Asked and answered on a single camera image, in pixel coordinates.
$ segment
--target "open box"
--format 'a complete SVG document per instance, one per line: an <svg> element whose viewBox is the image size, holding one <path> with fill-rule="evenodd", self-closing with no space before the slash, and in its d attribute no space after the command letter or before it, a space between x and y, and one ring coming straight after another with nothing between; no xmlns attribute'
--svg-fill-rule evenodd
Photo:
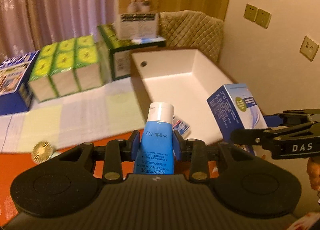
<svg viewBox="0 0 320 230"><path fill-rule="evenodd" d="M201 51L132 50L131 79L145 121L152 102L166 102L190 125L188 138L203 140L207 145L222 140L207 99L232 81Z"/></svg>

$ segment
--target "sheer curtain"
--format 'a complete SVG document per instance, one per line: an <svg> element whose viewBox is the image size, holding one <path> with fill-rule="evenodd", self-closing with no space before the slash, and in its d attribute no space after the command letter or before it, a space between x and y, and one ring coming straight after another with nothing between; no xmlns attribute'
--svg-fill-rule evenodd
<svg viewBox="0 0 320 230"><path fill-rule="evenodd" d="M113 21L113 0L0 0L0 58L93 34Z"/></svg>

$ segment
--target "beige upholstered chair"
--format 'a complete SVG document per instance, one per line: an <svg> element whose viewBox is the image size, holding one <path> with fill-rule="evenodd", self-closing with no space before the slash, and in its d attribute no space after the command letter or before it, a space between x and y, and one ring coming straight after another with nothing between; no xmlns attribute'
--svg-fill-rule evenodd
<svg viewBox="0 0 320 230"><path fill-rule="evenodd" d="M160 34L168 47L196 47L217 62L223 37L223 21L203 12L160 13Z"/></svg>

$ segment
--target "human hand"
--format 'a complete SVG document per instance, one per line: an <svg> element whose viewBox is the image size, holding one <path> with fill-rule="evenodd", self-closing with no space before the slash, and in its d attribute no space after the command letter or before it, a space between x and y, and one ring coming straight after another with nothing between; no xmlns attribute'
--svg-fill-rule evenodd
<svg viewBox="0 0 320 230"><path fill-rule="evenodd" d="M320 158L319 157L309 158L308 164L307 164L307 173L309 174L311 188L313 188L316 191L320 191Z"/></svg>

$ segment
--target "power socket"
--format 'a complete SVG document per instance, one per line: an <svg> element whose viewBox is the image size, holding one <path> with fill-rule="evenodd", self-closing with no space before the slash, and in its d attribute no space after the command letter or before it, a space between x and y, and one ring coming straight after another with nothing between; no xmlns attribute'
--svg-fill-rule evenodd
<svg viewBox="0 0 320 230"><path fill-rule="evenodd" d="M247 4L244 11L244 18L246 18L249 21L254 22L256 20L258 8L255 6L252 6L250 4Z"/></svg>
<svg viewBox="0 0 320 230"><path fill-rule="evenodd" d="M305 36L302 42L302 45L300 47L300 53L302 53L308 60L312 62L316 56L318 48L319 48L318 44L316 44L308 36Z"/></svg>
<svg viewBox="0 0 320 230"><path fill-rule="evenodd" d="M258 9L256 23L265 29L268 28L271 19L271 13Z"/></svg>

